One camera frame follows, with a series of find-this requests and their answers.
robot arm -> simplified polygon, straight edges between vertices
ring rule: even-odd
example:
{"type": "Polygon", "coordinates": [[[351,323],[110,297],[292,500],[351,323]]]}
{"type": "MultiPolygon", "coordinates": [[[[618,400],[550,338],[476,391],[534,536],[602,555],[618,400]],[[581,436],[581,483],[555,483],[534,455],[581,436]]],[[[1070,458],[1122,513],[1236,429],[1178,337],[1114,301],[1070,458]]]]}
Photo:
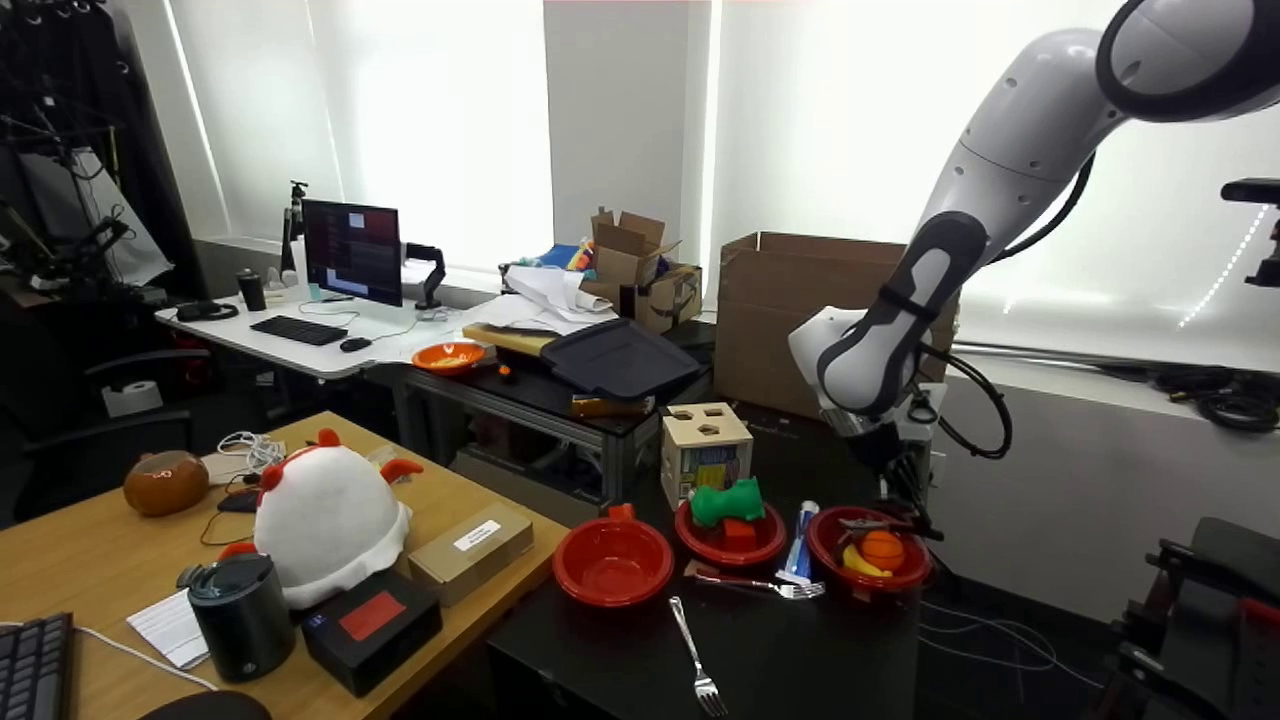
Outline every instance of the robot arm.
{"type": "Polygon", "coordinates": [[[1206,121],[1280,100],[1280,0],[1127,0],[1110,30],[1030,43],[956,141],[880,301],[826,309],[792,358],[830,421],[857,436],[917,379],[917,347],[974,273],[994,265],[1127,115],[1206,121]]]}

monitor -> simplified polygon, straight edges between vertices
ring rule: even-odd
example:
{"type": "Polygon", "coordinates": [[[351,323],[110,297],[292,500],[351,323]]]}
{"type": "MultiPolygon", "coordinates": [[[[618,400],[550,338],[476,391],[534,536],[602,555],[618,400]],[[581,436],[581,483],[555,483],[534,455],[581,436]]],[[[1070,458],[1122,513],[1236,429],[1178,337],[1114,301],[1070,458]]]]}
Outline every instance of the monitor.
{"type": "Polygon", "coordinates": [[[305,200],[305,257],[322,292],[396,309],[406,301],[396,207],[305,200]]]}

keyboard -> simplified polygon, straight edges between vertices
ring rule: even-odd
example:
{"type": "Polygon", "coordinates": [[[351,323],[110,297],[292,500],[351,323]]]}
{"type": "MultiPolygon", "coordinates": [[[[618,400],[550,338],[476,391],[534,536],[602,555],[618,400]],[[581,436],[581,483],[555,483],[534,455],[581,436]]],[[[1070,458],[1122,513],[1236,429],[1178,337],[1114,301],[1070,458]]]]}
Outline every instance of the keyboard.
{"type": "Polygon", "coordinates": [[[296,315],[267,315],[248,326],[267,333],[267,337],[286,337],[286,338],[302,338],[302,342],[332,342],[332,338],[347,337],[343,326],[296,320],[296,315]]]}
{"type": "Polygon", "coordinates": [[[0,628],[0,717],[65,720],[74,717],[74,610],[0,628]]]}

black box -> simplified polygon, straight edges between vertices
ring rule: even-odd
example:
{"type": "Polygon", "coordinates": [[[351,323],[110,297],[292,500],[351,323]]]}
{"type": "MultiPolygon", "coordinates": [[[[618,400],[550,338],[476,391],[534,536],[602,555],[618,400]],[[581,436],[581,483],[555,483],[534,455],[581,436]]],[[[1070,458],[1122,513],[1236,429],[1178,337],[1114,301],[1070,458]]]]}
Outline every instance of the black box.
{"type": "Polygon", "coordinates": [[[327,595],[305,610],[305,641],[351,694],[375,686],[441,630],[441,600],[400,573],[327,595]]]}

office chair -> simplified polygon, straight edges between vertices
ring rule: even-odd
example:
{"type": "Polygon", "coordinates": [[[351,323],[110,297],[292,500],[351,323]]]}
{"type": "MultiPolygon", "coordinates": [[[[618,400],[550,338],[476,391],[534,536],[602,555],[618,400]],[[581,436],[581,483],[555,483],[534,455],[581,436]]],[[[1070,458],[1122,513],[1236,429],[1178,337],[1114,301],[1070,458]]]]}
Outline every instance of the office chair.
{"type": "Polygon", "coordinates": [[[205,436],[245,429],[252,415],[245,400],[220,400],[209,412],[198,400],[136,415],[106,412],[106,383],[155,377],[165,391],[165,377],[205,364],[209,347],[155,347],[75,366],[57,333],[8,292],[0,292],[0,337],[0,526],[119,486],[139,451],[209,451],[198,447],[200,415],[220,424],[205,436]]]}

